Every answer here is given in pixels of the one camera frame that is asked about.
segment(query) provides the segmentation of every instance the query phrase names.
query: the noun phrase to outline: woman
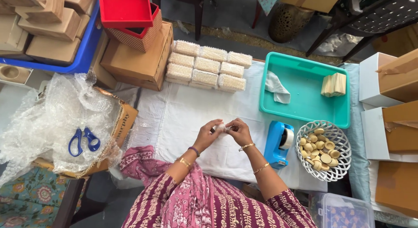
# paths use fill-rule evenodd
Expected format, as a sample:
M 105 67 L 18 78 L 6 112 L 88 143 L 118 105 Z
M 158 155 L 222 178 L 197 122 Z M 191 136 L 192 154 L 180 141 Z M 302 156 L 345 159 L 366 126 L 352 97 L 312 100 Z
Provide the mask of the woman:
M 265 204 L 245 197 L 223 179 L 202 174 L 194 162 L 222 133 L 221 128 L 210 132 L 222 123 L 217 119 L 203 126 L 194 145 L 145 187 L 127 215 L 123 228 L 316 227 L 311 215 L 255 147 L 247 124 L 239 118 L 226 124 L 230 127 L 227 134 L 248 155 Z M 153 159 L 148 160 L 152 163 L 146 160 L 141 163 L 154 166 L 149 170 L 151 174 L 156 168 L 163 167 L 163 164 L 154 164 Z M 146 172 L 144 168 L 136 169 L 137 175 Z

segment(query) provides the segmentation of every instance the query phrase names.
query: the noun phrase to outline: gold bracelet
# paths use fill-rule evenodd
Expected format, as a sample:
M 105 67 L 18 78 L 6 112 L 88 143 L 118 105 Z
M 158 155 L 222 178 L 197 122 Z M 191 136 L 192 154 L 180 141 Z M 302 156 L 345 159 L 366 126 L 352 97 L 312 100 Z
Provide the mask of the gold bracelet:
M 257 172 L 261 171 L 263 168 L 267 167 L 268 165 L 269 165 L 269 163 L 264 164 L 264 166 L 263 166 L 263 167 L 261 167 L 260 169 L 258 169 L 257 171 L 255 171 L 255 172 L 254 172 L 254 175 L 255 175 Z
M 251 143 L 251 144 L 248 144 L 248 145 L 244 145 L 238 151 L 243 151 L 245 147 L 252 146 L 252 145 L 255 145 L 255 144 L 254 143 Z
M 187 168 L 190 167 L 190 163 L 185 159 L 185 158 L 181 158 L 179 160 L 180 163 L 184 164 Z

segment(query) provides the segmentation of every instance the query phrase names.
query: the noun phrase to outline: cloth rag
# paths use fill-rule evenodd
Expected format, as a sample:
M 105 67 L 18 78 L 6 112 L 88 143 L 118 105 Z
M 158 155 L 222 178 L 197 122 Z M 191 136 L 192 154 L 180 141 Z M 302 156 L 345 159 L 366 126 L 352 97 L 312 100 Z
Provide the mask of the cloth rag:
M 171 165 L 153 159 L 153 155 L 152 145 L 129 148 L 120 162 L 120 171 L 128 177 L 142 180 L 148 186 Z M 199 165 L 193 163 L 190 173 L 161 208 L 161 227 L 213 228 L 214 190 L 212 177 L 203 174 Z M 179 218 L 190 222 L 181 222 L 177 226 L 174 221 Z
M 279 77 L 269 70 L 265 79 L 265 90 L 274 93 L 275 102 L 281 102 L 283 104 L 290 103 L 290 93 L 282 85 Z

